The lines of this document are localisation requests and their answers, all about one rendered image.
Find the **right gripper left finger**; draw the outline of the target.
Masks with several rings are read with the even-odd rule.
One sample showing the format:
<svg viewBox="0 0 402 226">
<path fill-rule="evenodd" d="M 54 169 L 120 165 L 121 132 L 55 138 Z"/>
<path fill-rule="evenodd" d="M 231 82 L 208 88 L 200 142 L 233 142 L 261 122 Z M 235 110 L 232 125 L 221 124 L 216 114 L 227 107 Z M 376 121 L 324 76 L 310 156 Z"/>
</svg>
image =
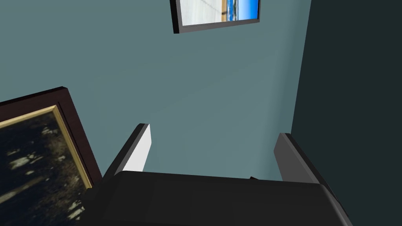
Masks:
<svg viewBox="0 0 402 226">
<path fill-rule="evenodd" d="M 138 124 L 103 176 L 109 180 L 121 171 L 143 171 L 152 144 L 150 125 Z"/>
</svg>

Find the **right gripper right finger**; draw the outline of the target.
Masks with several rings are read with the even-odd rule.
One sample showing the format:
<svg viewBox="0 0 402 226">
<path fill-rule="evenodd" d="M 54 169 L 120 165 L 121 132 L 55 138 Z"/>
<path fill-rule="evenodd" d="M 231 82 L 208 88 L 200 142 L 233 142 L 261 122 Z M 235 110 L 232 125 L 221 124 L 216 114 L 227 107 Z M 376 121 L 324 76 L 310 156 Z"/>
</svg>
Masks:
<svg viewBox="0 0 402 226">
<path fill-rule="evenodd" d="M 274 156 L 283 181 L 317 183 L 329 188 L 328 183 L 291 134 L 279 134 L 274 147 Z"/>
</svg>

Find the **dark framed painting gold trim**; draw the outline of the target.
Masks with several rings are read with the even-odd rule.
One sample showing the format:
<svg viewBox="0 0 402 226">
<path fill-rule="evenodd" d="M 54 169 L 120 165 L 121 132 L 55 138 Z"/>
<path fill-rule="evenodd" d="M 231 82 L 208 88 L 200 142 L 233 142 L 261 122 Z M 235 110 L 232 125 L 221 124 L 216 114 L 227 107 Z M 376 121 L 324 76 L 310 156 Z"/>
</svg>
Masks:
<svg viewBox="0 0 402 226">
<path fill-rule="evenodd" d="M 0 102 L 0 226 L 78 226 L 101 180 L 67 88 Z"/>
</svg>

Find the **black framed beach picture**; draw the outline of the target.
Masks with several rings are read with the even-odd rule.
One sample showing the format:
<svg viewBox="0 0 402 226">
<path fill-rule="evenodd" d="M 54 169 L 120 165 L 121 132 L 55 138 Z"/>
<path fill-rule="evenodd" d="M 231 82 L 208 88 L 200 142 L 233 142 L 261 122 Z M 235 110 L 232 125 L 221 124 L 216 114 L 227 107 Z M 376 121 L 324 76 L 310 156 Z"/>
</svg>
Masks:
<svg viewBox="0 0 402 226">
<path fill-rule="evenodd" d="M 175 34 L 258 23 L 261 0 L 170 0 Z"/>
</svg>

